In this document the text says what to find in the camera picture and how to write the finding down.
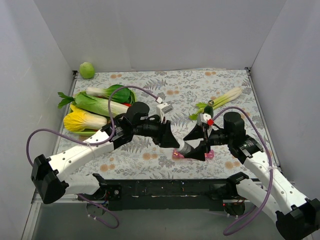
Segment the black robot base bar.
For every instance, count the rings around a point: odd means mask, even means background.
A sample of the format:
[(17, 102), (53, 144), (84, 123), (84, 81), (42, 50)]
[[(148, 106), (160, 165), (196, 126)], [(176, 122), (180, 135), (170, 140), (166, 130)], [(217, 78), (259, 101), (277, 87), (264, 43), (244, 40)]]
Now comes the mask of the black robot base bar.
[(111, 211), (203, 209), (242, 215), (247, 210), (226, 179), (105, 180), (101, 190), (85, 198), (106, 203)]

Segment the pink weekly pill organizer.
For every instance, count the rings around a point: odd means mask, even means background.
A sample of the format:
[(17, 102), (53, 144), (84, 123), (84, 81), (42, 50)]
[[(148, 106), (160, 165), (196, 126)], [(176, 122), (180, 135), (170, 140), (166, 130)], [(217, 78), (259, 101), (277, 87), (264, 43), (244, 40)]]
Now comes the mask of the pink weekly pill organizer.
[[(211, 150), (209, 153), (205, 153), (204, 156), (205, 156), (206, 160), (211, 160), (214, 158), (214, 151)], [(176, 149), (174, 149), (172, 152), (172, 158), (173, 159), (184, 159), (185, 157), (181, 153), (179, 153)]]

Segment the white pill bottle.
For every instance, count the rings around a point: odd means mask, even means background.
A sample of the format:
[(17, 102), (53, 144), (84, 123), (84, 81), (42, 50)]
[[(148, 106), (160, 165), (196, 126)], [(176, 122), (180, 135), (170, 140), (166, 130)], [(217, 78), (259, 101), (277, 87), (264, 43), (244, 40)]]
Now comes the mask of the white pill bottle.
[(176, 151), (184, 156), (191, 152), (193, 149), (194, 148), (189, 143), (182, 140), (179, 142), (179, 148), (177, 148)]

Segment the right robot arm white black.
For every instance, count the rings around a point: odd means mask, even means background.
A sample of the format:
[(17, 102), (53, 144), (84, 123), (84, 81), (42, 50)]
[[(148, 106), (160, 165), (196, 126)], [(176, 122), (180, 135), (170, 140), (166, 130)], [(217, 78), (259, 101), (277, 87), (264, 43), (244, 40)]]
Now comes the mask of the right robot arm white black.
[(210, 114), (201, 113), (184, 141), (200, 139), (195, 149), (183, 153), (186, 158), (203, 161), (212, 146), (226, 145), (230, 153), (260, 180), (263, 190), (246, 174), (227, 178), (226, 192), (232, 199), (243, 197), (264, 212), (286, 240), (302, 240), (320, 228), (320, 201), (309, 199), (297, 190), (273, 165), (269, 153), (247, 135), (245, 122), (237, 112), (223, 115), (223, 128), (213, 129)]

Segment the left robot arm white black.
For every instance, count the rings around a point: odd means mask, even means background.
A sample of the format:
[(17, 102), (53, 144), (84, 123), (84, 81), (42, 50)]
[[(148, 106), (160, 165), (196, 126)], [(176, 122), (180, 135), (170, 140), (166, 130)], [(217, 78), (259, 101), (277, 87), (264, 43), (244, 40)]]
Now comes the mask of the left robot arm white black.
[(107, 184), (97, 173), (74, 177), (71, 174), (105, 153), (111, 153), (132, 141), (134, 136), (152, 138), (161, 148), (180, 147), (171, 130), (171, 122), (165, 114), (172, 105), (164, 102), (156, 107), (156, 114), (149, 116), (150, 108), (136, 102), (126, 113), (116, 116), (114, 125), (107, 124), (87, 140), (56, 155), (43, 154), (34, 159), (31, 180), (44, 204), (51, 204), (64, 195), (85, 194), (95, 200), (106, 196)]

